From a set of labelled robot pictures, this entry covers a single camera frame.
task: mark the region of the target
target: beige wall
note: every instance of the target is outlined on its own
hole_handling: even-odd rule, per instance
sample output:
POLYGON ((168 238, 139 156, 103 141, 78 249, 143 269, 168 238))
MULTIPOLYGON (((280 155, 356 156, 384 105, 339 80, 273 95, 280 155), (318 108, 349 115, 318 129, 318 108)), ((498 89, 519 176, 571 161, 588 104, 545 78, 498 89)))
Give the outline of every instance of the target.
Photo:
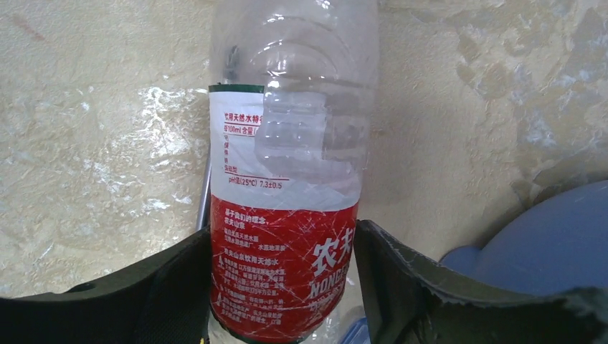
MULTIPOLYGON (((214 1, 0 0, 0 295, 186 237, 214 1)), ((388 0, 361 217, 439 259, 608 171, 608 5, 388 0)))

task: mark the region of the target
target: bottle label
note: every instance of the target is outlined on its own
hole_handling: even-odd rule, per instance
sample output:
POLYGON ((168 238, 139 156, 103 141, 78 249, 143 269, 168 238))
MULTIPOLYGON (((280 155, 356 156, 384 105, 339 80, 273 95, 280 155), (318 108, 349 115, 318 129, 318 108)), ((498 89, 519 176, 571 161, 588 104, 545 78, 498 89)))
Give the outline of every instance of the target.
POLYGON ((243 339, 297 341, 343 294, 357 203, 327 210, 335 191, 307 194, 309 184, 274 176, 257 161, 264 87, 213 85, 209 99, 212 310, 243 339))

